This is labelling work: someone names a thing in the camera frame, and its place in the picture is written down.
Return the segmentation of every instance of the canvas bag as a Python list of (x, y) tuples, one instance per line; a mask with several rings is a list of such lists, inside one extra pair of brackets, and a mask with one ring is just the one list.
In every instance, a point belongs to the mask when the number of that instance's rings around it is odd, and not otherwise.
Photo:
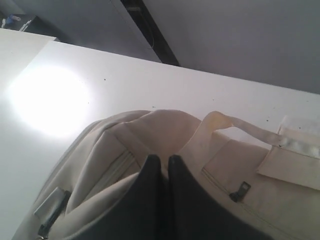
[[(214, 132), (229, 127), (239, 127), (278, 147), (268, 151)], [(13, 239), (37, 238), (49, 214), (37, 210), (57, 187), (72, 194), (49, 239), (68, 239), (80, 233), (121, 198), (146, 156), (154, 153), (160, 156), (163, 169), (169, 156), (181, 155), (196, 180), (218, 203), (274, 239), (318, 239), (320, 194), (311, 188), (315, 181), (308, 177), (315, 175), (300, 175), (294, 183), (290, 175), (271, 176), (274, 166), (269, 160), (277, 158), (279, 154), (272, 153), (279, 145), (293, 153), (300, 165), (301, 156), (316, 159), (316, 145), (299, 140), (292, 145), (288, 143), (294, 141), (289, 140), (219, 112), (210, 113), (202, 122), (175, 110), (127, 112), (95, 122), (61, 158)], [(281, 165), (284, 169), (280, 173), (288, 172), (288, 163)], [(236, 193), (244, 181), (251, 188), (242, 200), (234, 202), (229, 194)]]

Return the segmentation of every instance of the bag strap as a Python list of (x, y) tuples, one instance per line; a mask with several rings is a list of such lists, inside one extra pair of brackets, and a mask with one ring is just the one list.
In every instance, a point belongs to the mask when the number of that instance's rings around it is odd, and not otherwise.
[(208, 159), (208, 153), (212, 147), (210, 144), (212, 133), (216, 130), (231, 127), (241, 129), (252, 137), (274, 147), (320, 159), (320, 146), (279, 135), (239, 118), (213, 111), (203, 119), (192, 138), (178, 153), (182, 156), (193, 175), (198, 175), (203, 166), (210, 160)]

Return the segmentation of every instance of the white table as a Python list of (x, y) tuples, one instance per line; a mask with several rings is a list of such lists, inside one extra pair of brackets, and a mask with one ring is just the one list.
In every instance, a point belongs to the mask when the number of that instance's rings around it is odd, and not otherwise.
[[(11, 87), (0, 102), (0, 233), (6, 237), (59, 157), (98, 119), (156, 109), (178, 109), (202, 119), (217, 110), (270, 131), (285, 115), (320, 120), (320, 95), (53, 41), (6, 86)], [(22, 106), (28, 111), (19, 112)], [(239, 130), (225, 132), (261, 145)]]

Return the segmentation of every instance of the bag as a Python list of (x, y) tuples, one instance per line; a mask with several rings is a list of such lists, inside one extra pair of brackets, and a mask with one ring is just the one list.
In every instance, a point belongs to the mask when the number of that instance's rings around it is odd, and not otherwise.
[[(229, 127), (271, 150), (215, 132)], [(160, 157), (164, 175), (168, 158), (178, 154), (208, 194), (245, 223), (276, 240), (315, 240), (320, 237), (317, 140), (287, 128), (272, 133), (219, 112), (202, 122), (177, 110), (115, 115), (88, 126), (70, 146), (13, 239), (36, 239), (64, 204), (49, 239), (70, 239), (112, 209), (149, 154)]]

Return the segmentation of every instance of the beige bag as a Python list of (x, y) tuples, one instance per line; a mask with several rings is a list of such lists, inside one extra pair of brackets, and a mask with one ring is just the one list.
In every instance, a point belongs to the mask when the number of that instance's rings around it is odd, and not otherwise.
[[(272, 145), (271, 151), (215, 132), (229, 127)], [(148, 154), (161, 158), (164, 174), (169, 156), (181, 155), (218, 203), (276, 240), (319, 239), (317, 140), (288, 129), (272, 133), (219, 112), (202, 122), (176, 110), (122, 113), (83, 131), (54, 168), (13, 239), (36, 239), (61, 201), (62, 190), (71, 196), (49, 240), (81, 234), (123, 196)]]

